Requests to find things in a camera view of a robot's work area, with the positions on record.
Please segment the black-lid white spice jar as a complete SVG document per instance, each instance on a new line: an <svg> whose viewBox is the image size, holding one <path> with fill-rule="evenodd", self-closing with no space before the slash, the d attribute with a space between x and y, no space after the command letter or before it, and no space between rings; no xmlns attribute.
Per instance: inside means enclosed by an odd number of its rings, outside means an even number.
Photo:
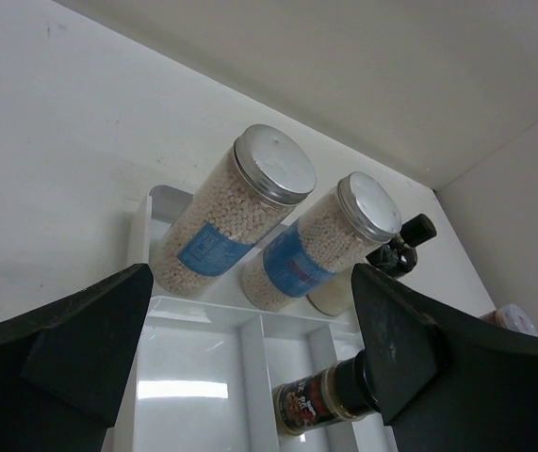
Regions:
<svg viewBox="0 0 538 452"><path fill-rule="evenodd" d="M387 276L399 279L416 267L416 248L436 236L437 231L432 221L425 214L418 214L406 221L400 233L387 244L368 254L363 264L370 264ZM352 271L353 266L311 291L307 297L313 306L332 317L342 315L352 308Z"/></svg>

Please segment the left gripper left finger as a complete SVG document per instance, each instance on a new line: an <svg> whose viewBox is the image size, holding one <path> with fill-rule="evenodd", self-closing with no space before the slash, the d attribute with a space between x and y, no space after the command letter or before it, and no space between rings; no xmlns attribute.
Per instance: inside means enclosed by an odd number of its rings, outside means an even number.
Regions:
<svg viewBox="0 0 538 452"><path fill-rule="evenodd" d="M99 451L116 424L154 278L135 264L0 322L0 451Z"/></svg>

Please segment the red-label white-lid jar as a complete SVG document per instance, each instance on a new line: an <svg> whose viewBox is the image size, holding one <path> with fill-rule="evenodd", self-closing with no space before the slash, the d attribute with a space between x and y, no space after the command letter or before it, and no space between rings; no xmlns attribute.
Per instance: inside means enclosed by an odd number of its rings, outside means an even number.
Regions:
<svg viewBox="0 0 538 452"><path fill-rule="evenodd" d="M529 316L515 304L507 304L486 315L482 315L481 320L508 331L538 337L538 330Z"/></svg>

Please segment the small black-lid spice bottle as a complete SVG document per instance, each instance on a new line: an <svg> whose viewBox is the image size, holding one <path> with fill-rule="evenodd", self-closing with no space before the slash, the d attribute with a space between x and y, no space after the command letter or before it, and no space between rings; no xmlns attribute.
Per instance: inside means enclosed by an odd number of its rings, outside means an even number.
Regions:
<svg viewBox="0 0 538 452"><path fill-rule="evenodd" d="M378 412L371 389L363 350L313 375L282 383L272 389L278 435L297 437L309 430L356 422Z"/></svg>

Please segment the clear plastic organizer tray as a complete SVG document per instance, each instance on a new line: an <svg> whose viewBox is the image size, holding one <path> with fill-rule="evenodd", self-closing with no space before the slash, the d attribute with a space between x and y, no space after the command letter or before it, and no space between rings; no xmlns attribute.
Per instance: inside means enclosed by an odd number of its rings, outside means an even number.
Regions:
<svg viewBox="0 0 538 452"><path fill-rule="evenodd" d="M255 309L231 269L200 299L155 287L109 451L392 451L378 414L278 435L271 392L353 357L355 316L328 317L299 300Z"/></svg>

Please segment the silver-lid blue-label shaker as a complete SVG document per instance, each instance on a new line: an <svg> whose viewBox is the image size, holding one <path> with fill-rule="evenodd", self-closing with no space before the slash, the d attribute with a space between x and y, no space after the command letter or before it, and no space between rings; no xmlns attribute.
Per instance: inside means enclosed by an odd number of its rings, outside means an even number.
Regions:
<svg viewBox="0 0 538 452"><path fill-rule="evenodd" d="M354 171L245 264L242 291L256 308L278 312L361 262L401 225L385 189Z"/></svg>
<svg viewBox="0 0 538 452"><path fill-rule="evenodd" d="M197 297L314 190L315 169L285 133L264 124L235 139L150 257L155 282Z"/></svg>

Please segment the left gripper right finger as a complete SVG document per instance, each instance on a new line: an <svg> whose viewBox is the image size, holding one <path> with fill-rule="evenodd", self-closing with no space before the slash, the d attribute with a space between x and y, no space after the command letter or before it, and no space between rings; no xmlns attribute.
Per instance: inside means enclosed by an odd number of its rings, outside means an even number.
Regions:
<svg viewBox="0 0 538 452"><path fill-rule="evenodd" d="M364 264L351 289L369 391L401 451L538 451L538 337Z"/></svg>

